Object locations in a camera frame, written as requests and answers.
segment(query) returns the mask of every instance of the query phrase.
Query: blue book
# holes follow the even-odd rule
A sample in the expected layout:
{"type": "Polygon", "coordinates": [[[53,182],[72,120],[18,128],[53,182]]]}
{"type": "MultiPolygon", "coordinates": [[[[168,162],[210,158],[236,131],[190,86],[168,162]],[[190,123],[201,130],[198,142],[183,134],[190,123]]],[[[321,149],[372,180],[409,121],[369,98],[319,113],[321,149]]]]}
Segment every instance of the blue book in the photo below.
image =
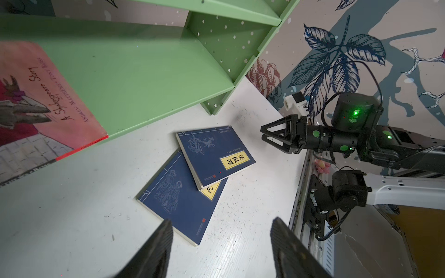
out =
{"type": "Polygon", "coordinates": [[[174,230],[191,244],[201,243],[227,179],[206,190],[196,190],[189,166],[178,150],[154,178],[138,200],[161,219],[170,219],[174,230]]]}
{"type": "Polygon", "coordinates": [[[198,190],[255,163],[230,125],[179,132],[176,137],[198,190]]]}

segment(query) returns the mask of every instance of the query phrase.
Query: floral wallpaper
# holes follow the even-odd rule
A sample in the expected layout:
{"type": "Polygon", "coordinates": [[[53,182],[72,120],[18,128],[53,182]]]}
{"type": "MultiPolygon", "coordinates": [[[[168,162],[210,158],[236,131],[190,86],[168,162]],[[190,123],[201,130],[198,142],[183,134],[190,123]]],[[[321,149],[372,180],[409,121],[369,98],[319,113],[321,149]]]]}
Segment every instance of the floral wallpaper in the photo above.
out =
{"type": "MultiPolygon", "coordinates": [[[[336,92],[380,99],[366,68],[350,63],[361,61],[382,89],[380,125],[445,139],[444,14],[442,0],[301,0],[247,78],[277,110],[286,95],[302,91],[310,116],[317,118],[336,92]],[[266,85],[275,82],[266,73],[269,65],[281,83],[265,94],[266,85]],[[257,76],[265,76],[266,82],[258,82],[257,76]]],[[[326,117],[332,117],[335,103],[327,105],[326,117]]],[[[336,159],[338,166],[391,173],[361,163],[354,154],[336,159]]]]}

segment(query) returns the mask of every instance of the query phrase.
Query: yellow title label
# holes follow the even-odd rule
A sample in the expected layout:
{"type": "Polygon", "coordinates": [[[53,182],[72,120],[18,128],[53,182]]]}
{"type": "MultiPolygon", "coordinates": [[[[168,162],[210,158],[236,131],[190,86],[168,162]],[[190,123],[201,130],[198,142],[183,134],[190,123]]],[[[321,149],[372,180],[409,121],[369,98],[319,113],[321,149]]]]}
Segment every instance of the yellow title label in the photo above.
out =
{"type": "Polygon", "coordinates": [[[250,160],[244,151],[234,153],[220,159],[226,170],[250,160]]]}
{"type": "Polygon", "coordinates": [[[218,190],[220,183],[221,183],[221,181],[218,181],[214,184],[209,185],[206,188],[203,188],[201,190],[201,193],[204,194],[204,196],[206,196],[207,198],[209,198],[210,201],[212,201],[213,197],[215,197],[216,191],[218,190]]]}

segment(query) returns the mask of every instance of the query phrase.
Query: picture book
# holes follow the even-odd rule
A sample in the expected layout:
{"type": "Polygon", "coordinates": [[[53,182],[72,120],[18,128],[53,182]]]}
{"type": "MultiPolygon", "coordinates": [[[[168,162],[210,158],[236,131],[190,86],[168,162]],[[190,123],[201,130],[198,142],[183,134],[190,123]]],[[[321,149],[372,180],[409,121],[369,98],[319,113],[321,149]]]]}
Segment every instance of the picture book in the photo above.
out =
{"type": "Polygon", "coordinates": [[[198,190],[255,163],[231,126],[176,134],[198,190]]]}
{"type": "Polygon", "coordinates": [[[197,246],[218,203],[227,179],[216,182],[206,190],[196,185],[182,151],[164,165],[138,200],[161,219],[170,219],[174,230],[197,246]]]}
{"type": "Polygon", "coordinates": [[[38,44],[0,42],[0,185],[107,137],[38,44]]]}

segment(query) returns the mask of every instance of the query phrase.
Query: white table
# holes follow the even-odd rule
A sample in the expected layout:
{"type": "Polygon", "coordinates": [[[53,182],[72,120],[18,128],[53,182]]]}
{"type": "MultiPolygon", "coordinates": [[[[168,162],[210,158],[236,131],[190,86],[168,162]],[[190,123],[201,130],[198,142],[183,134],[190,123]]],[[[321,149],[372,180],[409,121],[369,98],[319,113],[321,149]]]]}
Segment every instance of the white table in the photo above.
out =
{"type": "Polygon", "coordinates": [[[135,197],[174,133],[222,125],[257,163],[229,178],[200,246],[174,234],[168,276],[275,277],[270,228],[289,222],[305,157],[261,141],[279,118],[244,78],[217,116],[196,105],[0,188],[0,277],[112,277],[161,223],[135,197]]]}

